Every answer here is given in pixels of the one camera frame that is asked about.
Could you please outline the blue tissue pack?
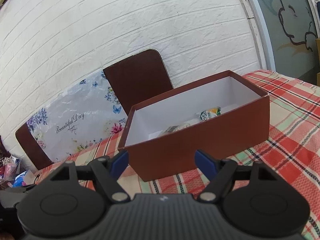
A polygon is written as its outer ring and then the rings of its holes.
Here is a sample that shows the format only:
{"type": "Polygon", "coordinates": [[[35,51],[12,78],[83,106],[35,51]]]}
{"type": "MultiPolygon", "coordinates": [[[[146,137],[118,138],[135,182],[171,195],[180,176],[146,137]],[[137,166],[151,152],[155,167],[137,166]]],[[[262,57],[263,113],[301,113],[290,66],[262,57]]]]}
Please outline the blue tissue pack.
{"type": "Polygon", "coordinates": [[[22,187],[31,185],[34,183],[35,178],[35,175],[30,170],[24,171],[15,178],[12,187],[22,187]]]}

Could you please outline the pink packaged items pile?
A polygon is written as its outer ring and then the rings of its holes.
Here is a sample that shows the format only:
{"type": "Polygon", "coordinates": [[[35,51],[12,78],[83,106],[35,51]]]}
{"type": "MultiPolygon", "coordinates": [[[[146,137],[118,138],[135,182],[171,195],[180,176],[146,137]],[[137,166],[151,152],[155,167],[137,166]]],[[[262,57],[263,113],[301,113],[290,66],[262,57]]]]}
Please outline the pink packaged items pile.
{"type": "Polygon", "coordinates": [[[15,180],[20,170],[20,162],[15,156],[1,157],[1,183],[15,180]]]}

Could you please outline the green yellow snack packet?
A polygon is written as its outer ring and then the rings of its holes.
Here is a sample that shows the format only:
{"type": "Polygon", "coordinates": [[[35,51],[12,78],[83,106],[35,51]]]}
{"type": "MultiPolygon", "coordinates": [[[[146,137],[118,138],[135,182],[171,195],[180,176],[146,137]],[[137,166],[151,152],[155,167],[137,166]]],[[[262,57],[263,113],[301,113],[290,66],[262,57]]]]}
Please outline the green yellow snack packet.
{"type": "Polygon", "coordinates": [[[221,108],[220,107],[213,107],[211,109],[196,113],[196,116],[199,118],[200,122],[203,122],[203,121],[207,121],[209,119],[212,119],[216,116],[219,116],[220,114],[221,114],[221,108]]]}

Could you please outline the floral white plastic sheet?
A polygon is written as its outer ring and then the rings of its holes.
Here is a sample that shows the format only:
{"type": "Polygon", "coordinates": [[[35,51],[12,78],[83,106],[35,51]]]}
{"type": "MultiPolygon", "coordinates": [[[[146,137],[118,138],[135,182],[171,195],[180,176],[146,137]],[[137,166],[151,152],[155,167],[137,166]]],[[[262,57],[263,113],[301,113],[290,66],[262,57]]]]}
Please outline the floral white plastic sheet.
{"type": "Polygon", "coordinates": [[[125,113],[103,71],[93,72],[41,107],[29,132],[54,163],[120,132],[125,113]]]}

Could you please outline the red-brown open cardboard box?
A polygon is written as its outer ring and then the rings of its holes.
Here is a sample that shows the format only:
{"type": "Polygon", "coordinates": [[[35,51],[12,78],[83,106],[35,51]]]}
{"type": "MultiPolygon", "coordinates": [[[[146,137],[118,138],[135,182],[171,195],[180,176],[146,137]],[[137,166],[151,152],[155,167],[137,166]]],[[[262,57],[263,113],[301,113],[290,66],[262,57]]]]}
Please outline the red-brown open cardboard box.
{"type": "Polygon", "coordinates": [[[118,144],[144,181],[192,170],[195,152],[225,159],[268,139],[270,97],[230,70],[172,89],[132,106],[118,144]],[[220,107],[200,122],[196,113],[220,107]],[[159,137],[183,122],[191,126],[159,137]]]}

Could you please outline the clear patterned tape roll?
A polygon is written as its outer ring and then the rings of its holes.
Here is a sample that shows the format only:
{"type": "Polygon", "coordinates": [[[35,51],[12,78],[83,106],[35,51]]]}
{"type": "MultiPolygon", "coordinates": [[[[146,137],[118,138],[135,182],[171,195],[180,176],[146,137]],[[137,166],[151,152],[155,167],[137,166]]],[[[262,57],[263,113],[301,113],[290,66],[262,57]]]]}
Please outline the clear patterned tape roll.
{"type": "Polygon", "coordinates": [[[183,130],[183,129],[188,128],[190,126],[191,126],[191,123],[189,123],[189,122],[183,122],[180,125],[170,126],[170,127],[166,128],[165,130],[161,131],[161,133],[159,134],[159,137],[173,133],[173,132],[183,130]]]}

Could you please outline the red plaid bed cover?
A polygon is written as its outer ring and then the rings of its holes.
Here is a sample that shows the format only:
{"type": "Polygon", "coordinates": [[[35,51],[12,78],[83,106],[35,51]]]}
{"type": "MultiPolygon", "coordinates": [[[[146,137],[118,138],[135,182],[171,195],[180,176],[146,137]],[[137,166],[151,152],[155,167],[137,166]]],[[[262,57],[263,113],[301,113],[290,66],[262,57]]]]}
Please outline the red plaid bed cover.
{"type": "MultiPolygon", "coordinates": [[[[266,161],[288,183],[307,199],[311,215],[302,235],[306,239],[319,239],[319,88],[299,79],[280,75],[276,72],[257,70],[244,75],[270,95],[269,138],[232,157],[239,164],[252,165],[253,161],[266,161]]],[[[120,135],[112,137],[68,158],[76,164],[84,164],[85,157],[118,153],[116,146],[120,135]]],[[[182,189],[189,193],[199,193],[208,179],[198,170],[179,175],[182,189]]],[[[178,177],[170,176],[152,182],[142,182],[132,168],[127,168],[120,182],[134,193],[181,193],[178,177]]]]}

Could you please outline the cartoon painted glass door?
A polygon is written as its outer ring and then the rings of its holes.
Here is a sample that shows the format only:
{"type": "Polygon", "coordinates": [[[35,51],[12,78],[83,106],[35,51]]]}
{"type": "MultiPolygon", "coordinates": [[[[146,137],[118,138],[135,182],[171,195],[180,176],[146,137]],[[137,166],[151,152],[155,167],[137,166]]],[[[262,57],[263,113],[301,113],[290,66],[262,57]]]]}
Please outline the cartoon painted glass door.
{"type": "Polygon", "coordinates": [[[318,26],[309,0],[248,0],[253,10],[267,68],[316,84],[318,26]]]}

